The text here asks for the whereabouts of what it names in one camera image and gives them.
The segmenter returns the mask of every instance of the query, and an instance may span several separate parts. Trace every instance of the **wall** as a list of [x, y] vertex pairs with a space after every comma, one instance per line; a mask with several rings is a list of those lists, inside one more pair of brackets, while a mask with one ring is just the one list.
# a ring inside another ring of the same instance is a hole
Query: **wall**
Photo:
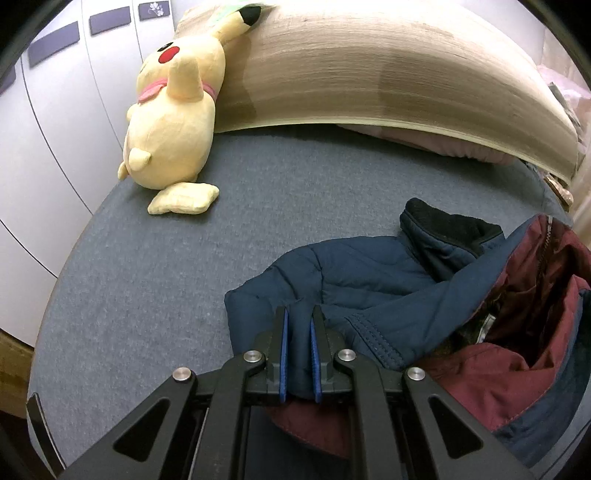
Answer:
[[[442, 1], [540, 60], [544, 27], [517, 0]], [[64, 262], [116, 183], [143, 59], [198, 3], [73, 0], [0, 82], [0, 329], [19, 340], [35, 344]]]

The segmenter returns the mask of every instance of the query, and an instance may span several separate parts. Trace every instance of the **plush toy arm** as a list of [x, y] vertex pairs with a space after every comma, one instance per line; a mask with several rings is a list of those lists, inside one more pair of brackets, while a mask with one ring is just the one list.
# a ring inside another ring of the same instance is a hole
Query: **plush toy arm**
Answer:
[[119, 165], [119, 170], [117, 171], [117, 178], [123, 180], [127, 175], [129, 175], [129, 172], [127, 171], [127, 166], [123, 161], [121, 162], [121, 165]]
[[242, 7], [237, 12], [222, 18], [210, 31], [209, 34], [217, 38], [224, 46], [230, 40], [246, 33], [261, 16], [261, 7], [250, 5]]
[[139, 103], [134, 103], [132, 106], [130, 106], [127, 110], [127, 122], [131, 122], [131, 117], [133, 116], [134, 112], [136, 111], [137, 107], [139, 107]]
[[167, 93], [179, 100], [200, 100], [203, 98], [199, 65], [197, 59], [190, 53], [181, 51], [170, 62]]
[[150, 152], [146, 152], [145, 150], [141, 150], [139, 148], [132, 148], [129, 151], [129, 168], [131, 171], [142, 171], [150, 160], [152, 159], [152, 154]]

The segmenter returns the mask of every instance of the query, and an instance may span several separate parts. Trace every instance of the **metal screw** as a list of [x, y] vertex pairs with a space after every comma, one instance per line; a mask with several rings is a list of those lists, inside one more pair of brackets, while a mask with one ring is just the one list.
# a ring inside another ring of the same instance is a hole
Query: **metal screw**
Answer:
[[244, 354], [243, 358], [246, 362], [255, 364], [262, 358], [262, 353], [258, 350], [249, 350]]
[[186, 382], [189, 378], [191, 378], [191, 370], [187, 367], [178, 367], [173, 372], [173, 378], [177, 382]]
[[419, 367], [411, 367], [407, 370], [407, 375], [411, 380], [418, 382], [425, 378], [425, 370]]
[[348, 348], [345, 348], [344, 350], [341, 350], [339, 352], [339, 358], [343, 362], [351, 362], [351, 361], [355, 360], [356, 357], [357, 357], [357, 354], [353, 350], [349, 350]]

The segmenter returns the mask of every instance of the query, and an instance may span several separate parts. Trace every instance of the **black fleece lining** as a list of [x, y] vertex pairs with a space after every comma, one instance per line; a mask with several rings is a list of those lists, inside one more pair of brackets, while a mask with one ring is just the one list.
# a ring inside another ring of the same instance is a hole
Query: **black fleece lining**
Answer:
[[410, 199], [405, 208], [409, 217], [426, 233], [439, 241], [454, 245], [478, 258], [482, 244], [502, 235], [499, 225], [463, 215], [450, 215], [418, 198]]

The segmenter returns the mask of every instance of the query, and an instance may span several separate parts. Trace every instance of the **pikachu plush toy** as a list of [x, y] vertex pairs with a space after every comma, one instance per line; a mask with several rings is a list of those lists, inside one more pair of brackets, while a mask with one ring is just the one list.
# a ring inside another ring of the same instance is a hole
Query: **pikachu plush toy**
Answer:
[[195, 181], [212, 145], [215, 102], [226, 69], [223, 46], [246, 33], [260, 15], [261, 7], [243, 7], [205, 35], [167, 43], [142, 65], [138, 103], [127, 111], [118, 177], [130, 175], [139, 185], [160, 190], [148, 213], [203, 213], [219, 195], [214, 185]]

